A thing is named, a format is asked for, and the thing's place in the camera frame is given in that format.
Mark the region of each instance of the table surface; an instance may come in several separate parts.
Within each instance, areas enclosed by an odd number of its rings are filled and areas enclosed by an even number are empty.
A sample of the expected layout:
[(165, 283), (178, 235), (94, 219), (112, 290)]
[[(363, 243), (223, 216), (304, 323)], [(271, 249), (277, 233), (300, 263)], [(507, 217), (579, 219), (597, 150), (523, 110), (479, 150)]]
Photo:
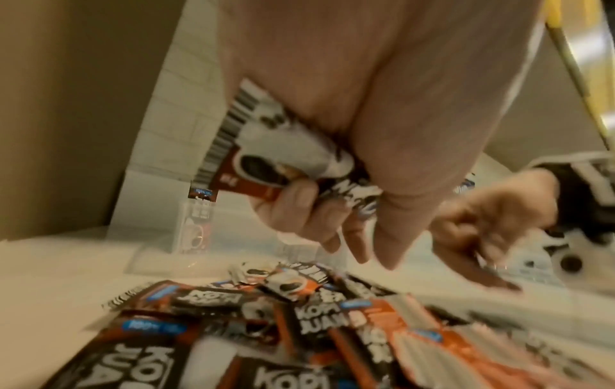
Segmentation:
[[(104, 326), (109, 316), (101, 308), (103, 302), (146, 281), (166, 278), (164, 274), (127, 274), (143, 251), (143, 240), (130, 234), (120, 236), (109, 238), (107, 229), (99, 228), (0, 242), (0, 291), (5, 296), (0, 308), (0, 388), (39, 387)], [(216, 269), (220, 261), (216, 259)], [(598, 368), (606, 370), (615, 365), (611, 349), (567, 336), (567, 331), (573, 334), (579, 330), (575, 319), (578, 312), (574, 298), (562, 297), (561, 290), (524, 285), (522, 296), (485, 291), (424, 260), (406, 262), (393, 272), (374, 261), (366, 265), (350, 262), (349, 268), (360, 276), (417, 295), (459, 299), (460, 304), (475, 304), (475, 299), (480, 299), (520, 317), (527, 316), (527, 310), (538, 316), (545, 312), (560, 315), (564, 324), (555, 332), (561, 336), (539, 331), (546, 340)], [(174, 279), (203, 284), (220, 279), (218, 271), (214, 274)]]

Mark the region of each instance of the pile of sachets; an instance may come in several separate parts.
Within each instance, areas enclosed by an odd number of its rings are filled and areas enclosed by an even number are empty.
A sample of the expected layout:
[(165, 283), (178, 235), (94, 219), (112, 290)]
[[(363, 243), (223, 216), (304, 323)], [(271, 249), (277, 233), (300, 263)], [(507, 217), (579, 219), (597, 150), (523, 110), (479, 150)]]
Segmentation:
[[(552, 368), (511, 332), (319, 263), (242, 263), (229, 272), (227, 281), (160, 281), (109, 302), (117, 317), (43, 387), (615, 387), (571, 358), (573, 371)], [(211, 339), (218, 343), (198, 346)], [(230, 358), (220, 344), (232, 345)], [(189, 379), (188, 365), (208, 379)]]

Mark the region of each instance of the hand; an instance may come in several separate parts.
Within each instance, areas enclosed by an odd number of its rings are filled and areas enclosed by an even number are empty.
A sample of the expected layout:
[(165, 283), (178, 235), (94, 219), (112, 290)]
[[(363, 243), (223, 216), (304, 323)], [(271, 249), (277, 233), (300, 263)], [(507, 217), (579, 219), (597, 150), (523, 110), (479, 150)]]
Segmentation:
[(489, 287), (519, 290), (480, 267), (477, 255), (499, 264), (532, 228), (557, 220), (557, 178), (545, 169), (521, 172), (443, 203), (431, 222), (434, 253), (462, 277)]
[[(219, 53), (231, 101), (248, 77), (362, 160), (384, 190), (373, 251), (392, 269), (458, 185), (497, 125), (528, 53), (540, 1), (220, 0)], [(279, 231), (359, 262), (364, 224), (313, 182), (273, 203)]]

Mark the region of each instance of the beige wall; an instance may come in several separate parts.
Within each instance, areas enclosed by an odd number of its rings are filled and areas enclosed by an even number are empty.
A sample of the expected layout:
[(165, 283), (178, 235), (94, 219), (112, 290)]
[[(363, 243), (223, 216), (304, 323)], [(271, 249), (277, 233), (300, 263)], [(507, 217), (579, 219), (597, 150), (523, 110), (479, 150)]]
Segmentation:
[(108, 222), (182, 7), (0, 2), (0, 239)]

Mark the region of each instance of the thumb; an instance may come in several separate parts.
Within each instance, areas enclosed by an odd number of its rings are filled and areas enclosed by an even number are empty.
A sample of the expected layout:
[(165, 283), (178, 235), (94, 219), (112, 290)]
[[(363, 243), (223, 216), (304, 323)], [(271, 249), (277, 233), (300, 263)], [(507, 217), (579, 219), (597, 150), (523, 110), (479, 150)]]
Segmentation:
[(373, 253), (382, 266), (393, 270), (410, 245), (433, 218), (442, 195), (383, 193), (376, 211)]

